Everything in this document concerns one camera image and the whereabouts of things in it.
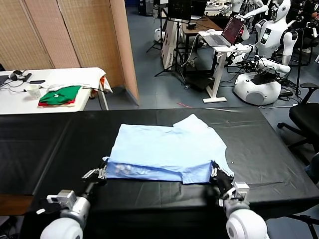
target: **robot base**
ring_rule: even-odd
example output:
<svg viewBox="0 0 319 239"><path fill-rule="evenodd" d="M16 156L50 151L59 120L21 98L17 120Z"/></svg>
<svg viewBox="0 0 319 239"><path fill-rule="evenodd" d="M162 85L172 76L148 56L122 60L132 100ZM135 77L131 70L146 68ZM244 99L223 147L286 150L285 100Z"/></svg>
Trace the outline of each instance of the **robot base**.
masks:
<svg viewBox="0 0 319 239"><path fill-rule="evenodd" d="M251 80L256 76L255 72L238 76L234 93L243 101L263 106L275 102L280 94L281 85L277 81L255 85Z"/></svg>

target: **headphones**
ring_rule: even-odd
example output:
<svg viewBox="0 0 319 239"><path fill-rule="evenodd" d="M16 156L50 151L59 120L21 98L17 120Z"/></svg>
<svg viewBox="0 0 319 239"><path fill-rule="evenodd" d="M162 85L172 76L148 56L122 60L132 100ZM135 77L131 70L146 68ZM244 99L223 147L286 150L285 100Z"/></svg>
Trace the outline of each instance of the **headphones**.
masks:
<svg viewBox="0 0 319 239"><path fill-rule="evenodd" d="M22 71L15 70L11 74L9 74L8 77L12 81L22 80L23 82L25 82L26 81L25 76L22 75L24 72L25 71L22 72Z"/></svg>

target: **black tablecloth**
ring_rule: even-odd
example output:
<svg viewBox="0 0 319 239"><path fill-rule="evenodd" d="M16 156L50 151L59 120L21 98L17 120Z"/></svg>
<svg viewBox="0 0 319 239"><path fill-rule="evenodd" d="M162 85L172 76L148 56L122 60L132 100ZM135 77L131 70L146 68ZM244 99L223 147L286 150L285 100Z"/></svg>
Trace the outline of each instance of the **black tablecloth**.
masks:
<svg viewBox="0 0 319 239"><path fill-rule="evenodd" d="M0 116L0 194L35 193L69 121L52 116Z"/></svg>
<svg viewBox="0 0 319 239"><path fill-rule="evenodd" d="M40 207L40 198L61 189L80 192L81 176L96 167L103 156L110 155L122 123L172 126L190 114L196 114L224 140L235 181L249 184L248 200L261 216L285 216L318 203L318 188L257 108L166 109L13 117L16 123L28 121L27 127L35 131L43 121L52 123L51 132L57 132L55 127L66 127L30 210ZM22 145L21 152L29 152L28 145ZM207 185L177 182L108 180L98 190L86 232L92 234L106 225L109 229L205 225L219 210L214 206L209 210L213 202L210 189Z"/></svg>

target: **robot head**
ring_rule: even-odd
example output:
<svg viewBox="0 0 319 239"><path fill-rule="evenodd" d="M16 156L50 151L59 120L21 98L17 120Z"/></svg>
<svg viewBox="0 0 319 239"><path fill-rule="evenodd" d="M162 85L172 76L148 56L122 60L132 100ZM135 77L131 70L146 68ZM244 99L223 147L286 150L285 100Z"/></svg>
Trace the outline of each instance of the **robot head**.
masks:
<svg viewBox="0 0 319 239"><path fill-rule="evenodd" d="M290 9L290 0L277 0L273 2L272 10L272 20L274 22L280 19L286 19L286 16Z"/></svg>

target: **smartphone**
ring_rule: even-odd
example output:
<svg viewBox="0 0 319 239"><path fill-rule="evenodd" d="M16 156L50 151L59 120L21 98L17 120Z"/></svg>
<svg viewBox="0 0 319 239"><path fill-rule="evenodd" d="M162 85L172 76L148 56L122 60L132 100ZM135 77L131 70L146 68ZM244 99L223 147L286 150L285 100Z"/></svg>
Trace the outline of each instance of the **smartphone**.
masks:
<svg viewBox="0 0 319 239"><path fill-rule="evenodd" d="M29 83L32 84L42 84L43 82L45 82L45 80L40 80L40 81L30 81Z"/></svg>

